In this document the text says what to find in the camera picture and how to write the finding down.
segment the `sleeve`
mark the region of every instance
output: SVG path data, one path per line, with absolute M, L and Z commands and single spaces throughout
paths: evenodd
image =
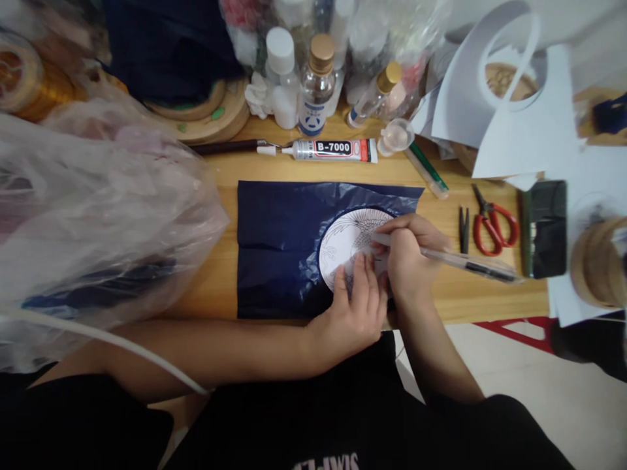
M 173 419 L 106 375 L 77 375 L 1 398 L 6 468 L 156 469 Z
M 435 397 L 430 406 L 445 417 L 447 431 L 463 442 L 481 468 L 569 469 L 572 465 L 544 434 L 525 406 L 495 395 L 476 405 Z

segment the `navy blue carbon paper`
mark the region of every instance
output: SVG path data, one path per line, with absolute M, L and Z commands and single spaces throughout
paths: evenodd
M 424 188 L 350 183 L 240 181 L 237 316 L 312 319 L 333 294 L 318 266 L 318 248 L 344 213 L 376 208 L 394 217 L 416 211 Z

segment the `person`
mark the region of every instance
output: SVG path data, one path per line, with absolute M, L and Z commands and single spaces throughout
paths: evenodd
M 455 350 L 431 293 L 440 265 L 419 249 L 449 240 L 415 214 L 378 230 L 391 235 L 387 276 L 359 255 L 352 295 L 338 270 L 331 307 L 307 327 L 152 320 L 115 331 L 217 387 L 166 469 L 572 468 L 523 405 L 483 395 Z M 403 389 L 394 337 L 381 334 L 387 277 L 426 404 Z M 146 404 L 189 392 L 93 341 L 3 398 L 3 467 L 155 469 L 172 417 Z

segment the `green pen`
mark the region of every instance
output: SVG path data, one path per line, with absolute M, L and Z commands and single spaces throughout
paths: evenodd
M 415 142 L 412 142 L 410 147 L 405 149 L 404 152 L 412 165 L 418 170 L 418 173 L 425 179 L 435 197 L 440 200 L 448 198 L 449 187 L 442 181 L 436 169 L 427 160 L 425 154 L 418 148 Z

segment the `white paper circle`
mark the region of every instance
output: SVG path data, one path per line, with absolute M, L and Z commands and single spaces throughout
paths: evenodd
M 355 256 L 360 251 L 373 253 L 371 235 L 393 217 L 378 209 L 356 209 L 345 213 L 331 224 L 325 233 L 318 252 L 318 266 L 322 278 L 333 292 L 335 273 L 343 264 L 346 268 L 346 287 L 353 290 Z M 374 263 L 377 277 L 387 269 L 387 254 L 377 256 Z

